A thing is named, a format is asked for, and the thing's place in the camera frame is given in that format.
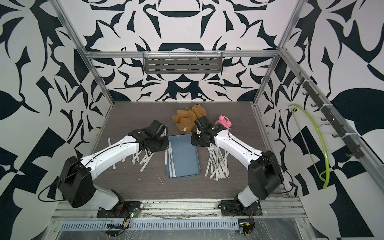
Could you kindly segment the pile straw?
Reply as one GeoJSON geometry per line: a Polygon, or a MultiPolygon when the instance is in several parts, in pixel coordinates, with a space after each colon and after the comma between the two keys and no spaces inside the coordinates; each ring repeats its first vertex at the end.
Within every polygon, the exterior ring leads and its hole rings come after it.
{"type": "Polygon", "coordinates": [[[143,159],[139,163],[142,166],[141,169],[140,169],[140,172],[144,171],[144,169],[146,168],[146,166],[150,162],[150,160],[151,160],[153,155],[154,155],[154,153],[146,153],[145,154],[145,156],[143,157],[143,159]]]}
{"type": "Polygon", "coordinates": [[[207,147],[207,150],[209,152],[209,160],[205,171],[205,177],[215,179],[215,181],[228,178],[230,175],[227,159],[229,152],[224,150],[222,153],[222,150],[213,144],[210,144],[210,146],[207,147]]]}

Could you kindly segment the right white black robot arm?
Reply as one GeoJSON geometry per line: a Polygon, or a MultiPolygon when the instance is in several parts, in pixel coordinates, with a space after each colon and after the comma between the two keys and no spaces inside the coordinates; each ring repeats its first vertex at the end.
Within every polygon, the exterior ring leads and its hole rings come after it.
{"type": "Polygon", "coordinates": [[[206,116],[195,120],[195,124],[199,132],[192,133],[193,146],[215,145],[227,151],[248,170],[248,185],[234,198],[240,208],[265,200],[283,183],[284,175],[274,153],[249,146],[223,125],[212,124],[206,116]]]}

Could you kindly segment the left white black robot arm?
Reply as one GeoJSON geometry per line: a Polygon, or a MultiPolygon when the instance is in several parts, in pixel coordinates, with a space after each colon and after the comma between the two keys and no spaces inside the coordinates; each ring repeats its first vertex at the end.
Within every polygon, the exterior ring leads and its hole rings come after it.
{"type": "Polygon", "coordinates": [[[124,158],[146,150],[161,152],[169,145],[168,127],[154,120],[149,127],[136,129],[118,142],[92,155],[66,160],[57,188],[72,208],[90,204],[106,211],[124,211],[125,200],[116,191],[94,184],[94,180],[124,158]]]}

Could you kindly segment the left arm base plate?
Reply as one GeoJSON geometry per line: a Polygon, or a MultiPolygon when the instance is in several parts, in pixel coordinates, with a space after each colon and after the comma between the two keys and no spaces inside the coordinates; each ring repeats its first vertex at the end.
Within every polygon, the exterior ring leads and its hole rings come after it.
{"type": "Polygon", "coordinates": [[[141,210],[140,201],[125,201],[123,204],[119,202],[112,210],[105,210],[99,208],[97,213],[98,219],[108,219],[108,218],[125,218],[128,215],[134,216],[141,210]]]}

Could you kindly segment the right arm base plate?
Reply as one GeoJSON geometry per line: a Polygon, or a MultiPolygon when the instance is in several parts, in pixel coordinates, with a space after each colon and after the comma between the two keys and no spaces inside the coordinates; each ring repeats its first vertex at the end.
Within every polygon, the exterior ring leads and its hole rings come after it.
{"type": "Polygon", "coordinates": [[[260,201],[256,201],[249,207],[244,207],[239,200],[221,200],[218,205],[221,210],[222,216],[237,217],[237,216],[251,216],[258,217],[263,215],[260,201]]]}

